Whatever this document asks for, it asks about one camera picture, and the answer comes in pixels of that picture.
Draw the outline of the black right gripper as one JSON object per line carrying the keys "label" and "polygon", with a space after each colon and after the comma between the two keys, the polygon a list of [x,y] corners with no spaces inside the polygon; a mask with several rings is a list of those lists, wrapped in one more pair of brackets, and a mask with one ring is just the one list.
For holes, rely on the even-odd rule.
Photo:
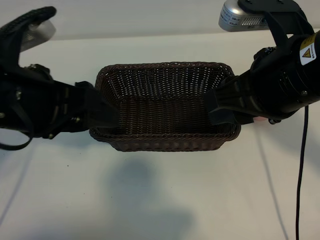
{"label": "black right gripper", "polygon": [[313,42],[293,44],[288,55],[278,47],[263,48],[254,55],[251,72],[227,77],[219,87],[204,94],[213,125],[251,124],[253,116],[281,121],[312,103]]}

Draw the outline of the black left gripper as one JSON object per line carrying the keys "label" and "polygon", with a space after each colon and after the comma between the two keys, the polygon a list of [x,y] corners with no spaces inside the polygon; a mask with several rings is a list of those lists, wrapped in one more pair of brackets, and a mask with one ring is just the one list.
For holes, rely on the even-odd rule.
{"label": "black left gripper", "polygon": [[0,67],[1,128],[29,138],[55,137],[88,128],[116,128],[120,113],[89,82],[56,81],[42,65]]}

